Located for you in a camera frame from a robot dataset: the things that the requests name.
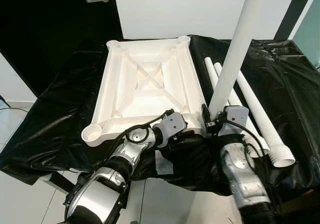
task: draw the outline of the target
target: white pvc pipe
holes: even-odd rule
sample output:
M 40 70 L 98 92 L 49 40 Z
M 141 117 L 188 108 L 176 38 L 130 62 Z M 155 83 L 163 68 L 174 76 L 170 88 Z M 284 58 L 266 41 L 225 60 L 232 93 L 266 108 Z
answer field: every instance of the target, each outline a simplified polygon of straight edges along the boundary
M 237 77 L 237 82 L 241 88 L 241 91 L 245 97 L 246 102 L 249 105 L 250 111 L 256 120 L 256 123 L 260 129 L 262 136 L 268 143 L 270 148 L 269 157 L 271 163 L 275 167 L 285 167 L 295 163 L 294 155 L 291 153 L 290 149 L 282 142 L 280 136 L 278 135 L 275 127 L 271 123 L 269 117 L 267 116 L 264 108 L 256 97 L 255 93 L 251 89 L 246 78 L 239 72 Z
M 252 33 L 255 31 L 256 20 L 259 12 L 261 12 L 262 4 L 263 0 L 244 1 L 230 47 L 223 63 L 221 76 L 209 104 L 208 109 L 213 120 L 223 110 L 236 81 L 252 40 Z
M 222 70 L 221 64 L 220 64 L 220 63 L 215 63 L 215 64 L 214 64 L 214 68 L 215 68 L 215 70 L 216 70 L 216 72 L 217 72 L 217 73 L 216 73 L 216 74 L 217 74 L 217 77 L 219 77 L 220 74 L 221 74 L 221 70 Z M 240 106 L 243 106 L 243 104 L 241 103 L 241 100 L 239 99 L 239 97 L 238 97 L 238 95 L 236 94 L 236 92 L 235 92 L 234 89 L 231 90 L 231 93 L 230 93 L 230 96 L 229 96 L 229 98 L 228 98 L 228 101 L 229 101 L 230 105 L 240 105 Z M 258 138 L 258 140 L 260 141 L 261 146 L 262 146 L 262 148 L 263 148 L 263 150 L 264 150 L 264 154 L 267 155 L 267 154 L 269 153 L 270 149 L 269 149 L 269 147 L 268 147 L 265 139 L 263 139 L 263 138 L 259 135 L 259 133 L 257 132 L 257 129 L 256 129 L 256 127 L 254 126 L 254 124 L 252 123 L 250 117 L 248 117 L 248 119 L 247 119 L 246 122 L 247 122 L 247 123 L 246 123 L 246 128 L 247 128 L 248 130 L 250 130 L 250 131 Z M 258 143 L 255 141 L 255 139 L 254 139 L 251 135 L 249 135 L 248 133 L 246 133 L 245 131 L 243 132 L 243 134 L 245 135 L 245 136 L 244 136 L 244 137 L 245 137 L 244 141 L 245 141 L 246 143 L 252 144 L 252 145 L 256 148 L 256 150 L 258 151 L 259 156 L 263 156 L 263 152 L 261 151 L 261 148 L 260 148 L 260 146 L 258 145 Z M 249 154 L 250 154 L 250 156 L 251 156 L 252 158 L 258 158 L 258 157 L 259 157 L 259 156 L 257 155 L 257 153 L 255 152 L 255 150 L 254 150 L 253 148 L 251 148 L 250 146 L 249 146 Z
M 218 75 L 215 71 L 215 68 L 214 68 L 214 65 L 212 63 L 212 60 L 210 57 L 205 57 L 205 66 L 206 66 L 206 70 L 209 74 L 209 79 L 210 79 L 210 82 L 211 82 L 211 85 L 212 85 L 212 88 L 213 88 L 213 91 L 216 90 L 216 85 L 217 85 L 217 82 L 218 82 Z

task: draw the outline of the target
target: white floor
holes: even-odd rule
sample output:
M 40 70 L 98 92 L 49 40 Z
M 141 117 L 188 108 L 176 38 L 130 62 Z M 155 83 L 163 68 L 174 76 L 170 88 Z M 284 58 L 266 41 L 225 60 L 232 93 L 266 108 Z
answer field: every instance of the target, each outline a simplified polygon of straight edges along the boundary
M 25 117 L 20 110 L 0 111 L 0 152 Z M 62 174 L 73 183 L 77 173 Z M 0 223 L 56 224 L 63 221 L 65 195 L 42 181 L 24 184 L 0 171 Z M 161 179 L 131 184 L 127 208 L 117 224 L 241 223 L 232 197 L 191 192 Z

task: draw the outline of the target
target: black plastic sheet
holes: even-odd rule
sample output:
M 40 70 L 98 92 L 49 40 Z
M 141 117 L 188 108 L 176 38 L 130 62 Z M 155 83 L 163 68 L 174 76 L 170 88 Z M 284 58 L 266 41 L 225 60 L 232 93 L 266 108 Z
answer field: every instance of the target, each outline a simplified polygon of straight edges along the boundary
M 191 36 L 190 52 L 207 104 L 213 90 L 203 59 L 221 62 L 229 41 Z M 84 43 L 37 99 L 24 122 L 0 154 L 0 170 L 27 184 L 70 168 L 92 171 L 113 142 L 89 147 L 81 131 L 91 122 L 108 51 L 98 42 Z M 271 181 L 283 200 L 320 182 L 319 74 L 292 41 L 253 41 L 242 71 L 296 163 L 271 168 Z M 235 85 L 246 105 L 239 87 Z M 132 180 L 158 177 L 189 190 L 229 195 L 214 143 L 185 133 L 162 155 L 173 163 L 173 175 L 159 176 L 154 149 L 145 151 Z

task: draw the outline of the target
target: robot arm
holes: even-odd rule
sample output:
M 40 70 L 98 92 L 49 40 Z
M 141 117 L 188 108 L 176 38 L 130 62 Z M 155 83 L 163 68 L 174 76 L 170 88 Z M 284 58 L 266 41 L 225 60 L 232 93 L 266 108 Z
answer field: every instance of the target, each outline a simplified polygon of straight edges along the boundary
M 153 128 L 136 128 L 126 133 L 123 144 L 88 180 L 80 177 L 79 188 L 67 196 L 64 223 L 116 223 L 124 206 L 124 192 L 141 153 L 153 146 L 165 147 L 171 137 L 187 127 L 180 113 L 173 110 L 166 113 Z
M 240 126 L 245 126 L 249 110 L 242 106 L 227 106 L 211 122 L 206 106 L 203 105 L 202 109 L 207 132 L 215 136 L 220 145 L 222 169 L 229 180 L 243 222 L 276 223 L 274 208 L 264 184 L 254 171 L 253 159 L 246 154 L 247 144 L 240 134 L 244 130 Z

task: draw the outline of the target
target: white plastic frame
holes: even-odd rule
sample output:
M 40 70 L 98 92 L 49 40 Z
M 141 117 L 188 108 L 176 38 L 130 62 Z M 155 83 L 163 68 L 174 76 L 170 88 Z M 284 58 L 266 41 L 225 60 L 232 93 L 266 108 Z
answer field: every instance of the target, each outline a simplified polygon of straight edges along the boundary
M 201 116 L 205 99 L 189 52 L 190 40 L 181 36 L 107 42 L 109 54 L 95 112 L 82 139 L 98 146 L 171 108 L 183 115 L 187 130 L 205 135 Z

